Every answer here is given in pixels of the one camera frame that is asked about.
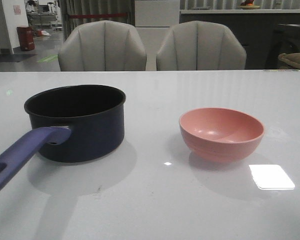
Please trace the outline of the pink plastic bowl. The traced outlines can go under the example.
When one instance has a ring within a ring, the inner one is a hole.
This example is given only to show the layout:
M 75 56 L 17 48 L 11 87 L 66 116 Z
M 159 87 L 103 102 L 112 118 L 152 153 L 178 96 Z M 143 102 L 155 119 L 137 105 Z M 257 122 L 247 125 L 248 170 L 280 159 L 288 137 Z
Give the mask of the pink plastic bowl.
M 228 108 L 197 108 L 179 118 L 188 148 L 206 161 L 231 163 L 251 155 L 260 144 L 264 125 L 256 118 Z

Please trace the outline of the dark blue saucepan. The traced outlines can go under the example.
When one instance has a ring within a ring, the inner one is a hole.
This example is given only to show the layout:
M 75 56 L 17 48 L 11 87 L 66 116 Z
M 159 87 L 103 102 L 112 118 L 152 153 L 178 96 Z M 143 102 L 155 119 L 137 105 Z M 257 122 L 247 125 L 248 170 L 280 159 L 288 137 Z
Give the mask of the dark blue saucepan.
M 0 154 L 0 190 L 36 154 L 82 163 L 113 152 L 125 136 L 125 93 L 98 84 L 37 93 L 24 103 L 31 130 Z

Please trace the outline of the right beige upholstered chair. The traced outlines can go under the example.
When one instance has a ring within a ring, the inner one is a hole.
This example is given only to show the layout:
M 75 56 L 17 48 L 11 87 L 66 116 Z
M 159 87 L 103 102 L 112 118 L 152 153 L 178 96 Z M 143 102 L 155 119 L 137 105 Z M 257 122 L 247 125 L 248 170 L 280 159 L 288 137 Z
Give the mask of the right beige upholstered chair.
M 246 59 L 246 50 L 227 26 L 195 20 L 167 30 L 156 53 L 156 69 L 244 70 Z

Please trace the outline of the beige upholstered chair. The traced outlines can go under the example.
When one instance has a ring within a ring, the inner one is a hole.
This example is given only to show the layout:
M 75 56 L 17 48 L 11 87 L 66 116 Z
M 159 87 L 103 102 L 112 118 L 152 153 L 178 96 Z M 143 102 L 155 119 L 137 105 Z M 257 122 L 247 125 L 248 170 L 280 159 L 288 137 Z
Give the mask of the beige upholstered chair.
M 133 25 L 102 20 L 77 26 L 58 62 L 62 72 L 145 71 L 147 53 Z
M 195 20 L 167 30 L 156 53 L 156 69 L 244 70 L 246 59 L 246 50 L 227 26 Z

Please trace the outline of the left beige upholstered chair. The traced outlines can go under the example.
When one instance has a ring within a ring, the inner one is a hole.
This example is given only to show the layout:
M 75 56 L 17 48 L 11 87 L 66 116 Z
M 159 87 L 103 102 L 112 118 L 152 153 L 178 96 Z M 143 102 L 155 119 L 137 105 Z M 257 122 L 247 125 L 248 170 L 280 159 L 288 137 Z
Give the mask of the left beige upholstered chair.
M 102 20 L 77 26 L 58 62 L 62 72 L 145 71 L 147 53 L 133 25 Z

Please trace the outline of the red barrier belt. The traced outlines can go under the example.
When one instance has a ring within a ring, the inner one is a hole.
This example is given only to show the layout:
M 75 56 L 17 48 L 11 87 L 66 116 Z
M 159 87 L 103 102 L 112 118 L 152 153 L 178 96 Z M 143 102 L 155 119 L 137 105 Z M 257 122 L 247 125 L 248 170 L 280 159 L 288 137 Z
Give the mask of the red barrier belt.
M 128 12 L 122 13 L 106 13 L 106 14 L 81 14 L 81 15 L 67 15 L 69 19 L 101 19 L 101 18 L 124 18 L 128 17 Z

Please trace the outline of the grey pleated curtain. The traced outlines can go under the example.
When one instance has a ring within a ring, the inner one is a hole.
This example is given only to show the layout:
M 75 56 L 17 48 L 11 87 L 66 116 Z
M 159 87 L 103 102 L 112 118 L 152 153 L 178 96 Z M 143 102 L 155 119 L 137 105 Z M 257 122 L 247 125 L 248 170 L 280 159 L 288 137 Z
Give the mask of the grey pleated curtain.
M 79 25 L 103 20 L 135 25 L 135 2 L 133 0 L 60 0 L 63 39 Z M 97 15 L 129 13 L 128 17 L 71 19 L 68 15 Z

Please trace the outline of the dark kitchen counter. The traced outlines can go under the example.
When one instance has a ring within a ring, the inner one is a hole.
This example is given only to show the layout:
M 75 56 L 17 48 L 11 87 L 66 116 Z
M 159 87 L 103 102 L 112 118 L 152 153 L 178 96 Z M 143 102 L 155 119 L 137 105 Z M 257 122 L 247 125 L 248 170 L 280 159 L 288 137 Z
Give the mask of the dark kitchen counter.
M 284 25 L 300 24 L 300 9 L 181 10 L 180 23 L 204 21 L 227 26 L 246 50 L 247 70 L 275 69 Z

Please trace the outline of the red trash bin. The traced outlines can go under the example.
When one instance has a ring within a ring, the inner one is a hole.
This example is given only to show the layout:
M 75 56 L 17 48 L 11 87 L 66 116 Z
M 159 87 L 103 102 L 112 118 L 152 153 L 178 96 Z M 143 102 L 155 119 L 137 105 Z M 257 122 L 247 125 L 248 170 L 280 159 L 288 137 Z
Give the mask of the red trash bin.
M 18 34 L 20 49 L 22 51 L 32 51 L 35 49 L 32 27 L 18 26 L 17 34 Z

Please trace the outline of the fruit bowl on counter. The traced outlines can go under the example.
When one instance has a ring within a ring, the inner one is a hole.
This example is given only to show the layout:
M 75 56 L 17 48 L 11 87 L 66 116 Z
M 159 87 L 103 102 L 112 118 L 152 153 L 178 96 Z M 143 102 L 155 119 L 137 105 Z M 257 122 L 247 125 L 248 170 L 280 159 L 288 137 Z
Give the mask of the fruit bowl on counter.
M 257 9 L 260 9 L 259 5 L 254 4 L 254 0 L 245 0 L 238 7 L 242 10 L 257 10 Z

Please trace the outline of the black side table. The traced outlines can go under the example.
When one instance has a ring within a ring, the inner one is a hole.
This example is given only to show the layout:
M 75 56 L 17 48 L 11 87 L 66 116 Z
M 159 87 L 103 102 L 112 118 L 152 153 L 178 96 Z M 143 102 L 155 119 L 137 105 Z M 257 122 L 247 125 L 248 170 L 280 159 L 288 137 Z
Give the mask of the black side table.
M 274 28 L 265 68 L 286 69 L 278 60 L 282 53 L 300 53 L 300 24 L 278 24 Z

